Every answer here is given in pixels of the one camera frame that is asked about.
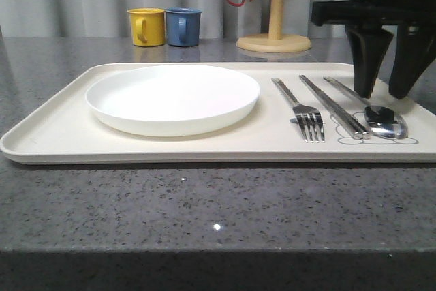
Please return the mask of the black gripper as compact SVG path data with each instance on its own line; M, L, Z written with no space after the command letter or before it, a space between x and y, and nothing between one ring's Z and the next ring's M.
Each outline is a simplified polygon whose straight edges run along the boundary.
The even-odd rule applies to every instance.
M354 91L369 99L397 26L389 94L403 99L435 60L435 0L316 1L311 22L344 25L354 62Z

